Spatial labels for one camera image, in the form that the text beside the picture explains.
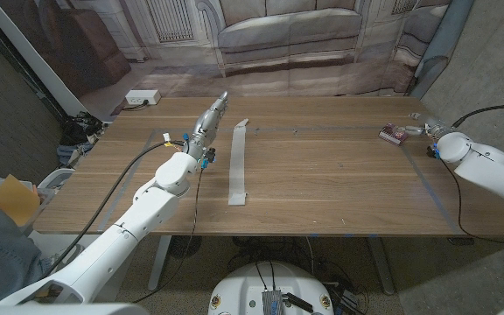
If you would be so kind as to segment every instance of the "printed backdrop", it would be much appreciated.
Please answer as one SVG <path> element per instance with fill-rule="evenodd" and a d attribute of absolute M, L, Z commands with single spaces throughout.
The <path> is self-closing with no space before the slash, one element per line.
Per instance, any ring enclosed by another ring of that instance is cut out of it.
<path fill-rule="evenodd" d="M 450 0 L 0 0 L 72 92 L 404 95 Z"/>

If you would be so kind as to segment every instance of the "blue tape line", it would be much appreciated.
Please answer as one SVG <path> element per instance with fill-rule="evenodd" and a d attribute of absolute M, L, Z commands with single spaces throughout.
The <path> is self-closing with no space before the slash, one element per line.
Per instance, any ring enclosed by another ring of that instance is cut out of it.
<path fill-rule="evenodd" d="M 421 179 L 423 186 L 425 187 L 425 189 L 427 189 L 427 192 L 435 202 L 435 205 L 437 205 L 438 210 L 440 210 L 441 214 L 446 220 L 448 226 L 451 228 L 452 232 L 455 234 L 459 234 L 459 227 L 457 227 L 457 225 L 454 224 L 454 221 L 451 219 L 451 216 L 443 206 L 441 199 L 438 198 L 437 194 L 433 191 L 433 188 L 431 188 L 431 184 L 429 184 L 424 174 L 421 173 L 421 170 L 419 170 L 419 167 L 417 167 L 416 161 L 414 161 L 414 159 L 411 157 L 410 153 L 405 147 L 401 146 L 400 148 L 402 148 L 403 154 L 406 156 L 411 166 L 413 166 L 414 171 L 416 171 L 417 176 L 419 177 L 419 179 Z"/>

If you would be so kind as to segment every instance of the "radiator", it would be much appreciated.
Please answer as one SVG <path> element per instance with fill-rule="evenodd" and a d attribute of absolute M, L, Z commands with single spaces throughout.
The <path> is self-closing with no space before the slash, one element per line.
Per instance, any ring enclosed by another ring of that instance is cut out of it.
<path fill-rule="evenodd" d="M 392 14 L 400 14 L 413 10 L 418 0 L 395 0 L 394 9 Z"/>
<path fill-rule="evenodd" d="M 193 39 L 186 0 L 147 0 L 147 6 L 159 41 Z"/>

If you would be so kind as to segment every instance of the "power strip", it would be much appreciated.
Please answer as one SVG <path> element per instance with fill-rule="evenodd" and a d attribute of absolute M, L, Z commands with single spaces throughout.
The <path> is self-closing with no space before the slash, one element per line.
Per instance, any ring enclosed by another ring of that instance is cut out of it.
<path fill-rule="evenodd" d="M 158 90 L 131 90 L 126 94 L 126 101 L 128 101 L 129 105 L 140 105 L 145 100 L 150 105 L 156 105 L 160 99 L 161 94 Z"/>

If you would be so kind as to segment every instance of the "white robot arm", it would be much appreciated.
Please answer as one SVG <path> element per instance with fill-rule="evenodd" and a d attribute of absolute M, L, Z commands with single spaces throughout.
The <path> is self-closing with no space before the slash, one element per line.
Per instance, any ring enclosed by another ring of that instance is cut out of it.
<path fill-rule="evenodd" d="M 475 143 L 470 137 L 446 127 L 433 117 L 417 113 L 410 116 L 425 126 L 406 127 L 406 131 L 412 135 L 427 133 L 438 138 L 440 157 L 448 163 L 459 163 L 455 173 L 504 198 L 504 152 L 489 145 Z"/>
<path fill-rule="evenodd" d="M 54 303 L 92 302 L 136 245 L 174 215 L 179 198 L 190 188 L 186 177 L 198 171 L 199 161 L 215 139 L 227 105 L 225 92 L 196 122 L 192 137 L 185 143 L 186 153 L 174 153 L 162 164 L 155 177 L 137 190 L 133 205 L 125 214 L 75 260 L 64 269 L 4 298 L 0 306 L 27 303 L 52 285 L 62 289 Z"/>

